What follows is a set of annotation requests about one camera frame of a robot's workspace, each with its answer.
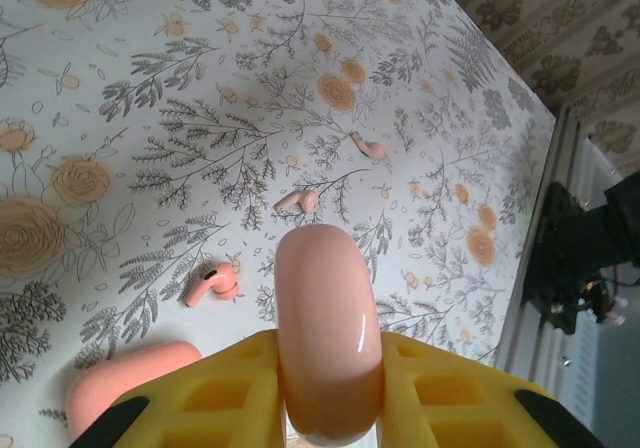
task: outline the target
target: earbud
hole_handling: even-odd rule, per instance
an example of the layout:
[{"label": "earbud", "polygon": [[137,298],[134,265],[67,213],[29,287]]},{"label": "earbud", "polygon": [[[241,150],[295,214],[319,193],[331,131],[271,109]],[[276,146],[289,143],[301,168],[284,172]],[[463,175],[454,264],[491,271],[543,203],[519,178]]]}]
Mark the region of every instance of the earbud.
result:
[{"label": "earbud", "polygon": [[373,160],[382,160],[384,158],[384,148],[380,143],[376,143],[375,141],[364,141],[362,139],[362,135],[357,131],[351,132],[351,139],[358,149],[369,158]]},{"label": "earbud", "polygon": [[213,290],[221,300],[232,300],[238,294],[239,287],[236,281],[236,274],[233,272],[231,263],[220,263],[208,271],[200,283],[198,283],[187,295],[184,302],[190,308],[202,298],[207,290]]},{"label": "earbud", "polygon": [[318,193],[313,190],[294,191],[276,203],[275,208],[278,211],[287,211],[296,203],[300,205],[300,208],[305,213],[313,213],[318,204]]}]

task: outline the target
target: pink plastic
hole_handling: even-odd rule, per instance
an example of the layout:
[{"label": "pink plastic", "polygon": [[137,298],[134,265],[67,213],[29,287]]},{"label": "pink plastic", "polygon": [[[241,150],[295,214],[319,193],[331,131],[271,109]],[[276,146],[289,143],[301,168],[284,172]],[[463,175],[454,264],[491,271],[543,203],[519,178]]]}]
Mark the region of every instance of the pink plastic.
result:
[{"label": "pink plastic", "polygon": [[231,263],[215,265],[189,292],[184,302],[188,307],[193,308],[208,290],[212,290],[221,300],[232,300],[238,295],[240,288]]},{"label": "pink plastic", "polygon": [[358,246],[329,225],[296,228],[275,257],[278,349],[287,411],[308,442],[343,446],[382,407],[382,347]]},{"label": "pink plastic", "polygon": [[289,193],[282,200],[276,203],[276,210],[286,211],[298,203],[305,213],[313,213],[318,204],[318,193],[313,190],[299,190]]},{"label": "pink plastic", "polygon": [[123,393],[201,358],[191,343],[174,341],[89,368],[67,395],[71,438],[80,436]]},{"label": "pink plastic", "polygon": [[382,160],[384,158],[384,148],[380,143],[375,141],[364,141],[357,131],[351,133],[351,139],[358,149],[373,160]]}]

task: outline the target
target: wallpaper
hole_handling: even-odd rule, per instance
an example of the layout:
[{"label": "wallpaper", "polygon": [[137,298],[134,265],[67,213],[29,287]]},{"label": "wallpaper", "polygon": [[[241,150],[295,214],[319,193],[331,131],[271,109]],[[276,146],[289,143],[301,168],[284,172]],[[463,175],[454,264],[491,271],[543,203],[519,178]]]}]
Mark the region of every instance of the wallpaper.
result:
[{"label": "wallpaper", "polygon": [[456,1],[547,106],[569,104],[614,163],[640,167],[640,0]]},{"label": "wallpaper", "polygon": [[[67,446],[105,359],[274,327],[307,223],[383,329],[492,363],[554,119],[453,0],[2,0],[0,36],[0,443]],[[220,261],[240,294],[187,308]]]}]

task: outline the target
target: floral wallpaper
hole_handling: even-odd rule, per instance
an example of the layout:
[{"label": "floral wallpaper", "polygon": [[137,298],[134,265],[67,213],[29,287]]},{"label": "floral wallpaper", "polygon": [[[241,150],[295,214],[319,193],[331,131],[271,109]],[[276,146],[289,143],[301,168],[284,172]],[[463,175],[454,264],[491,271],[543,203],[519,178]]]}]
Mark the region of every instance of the floral wallpaper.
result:
[{"label": "floral wallpaper", "polygon": [[569,104],[614,163],[638,169],[640,0],[456,1],[547,106]]},{"label": "floral wallpaper", "polygon": [[[2,440],[68,446],[103,360],[274,327],[307,223],[352,235],[385,330],[492,363],[553,125],[453,0],[2,0]],[[315,212],[273,209],[296,189]],[[240,294],[187,308],[220,261]]]}]

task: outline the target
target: wireless earbud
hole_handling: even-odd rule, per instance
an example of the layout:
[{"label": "wireless earbud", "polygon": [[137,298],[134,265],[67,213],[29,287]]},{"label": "wireless earbud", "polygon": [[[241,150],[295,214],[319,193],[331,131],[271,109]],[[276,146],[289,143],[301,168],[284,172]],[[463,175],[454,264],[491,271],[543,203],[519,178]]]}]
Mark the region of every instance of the wireless earbud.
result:
[{"label": "wireless earbud", "polygon": [[356,144],[358,149],[373,160],[382,160],[384,158],[384,148],[380,143],[375,141],[364,141],[362,135],[357,131],[351,132],[351,139]]},{"label": "wireless earbud", "polygon": [[318,193],[313,190],[294,191],[276,203],[275,208],[278,211],[287,211],[296,203],[300,205],[300,208],[305,213],[313,213],[318,204]]},{"label": "wireless earbud", "polygon": [[187,295],[184,302],[193,308],[207,290],[213,290],[221,300],[231,300],[238,294],[239,287],[236,274],[231,263],[220,263],[208,271],[200,283],[198,283]]}]

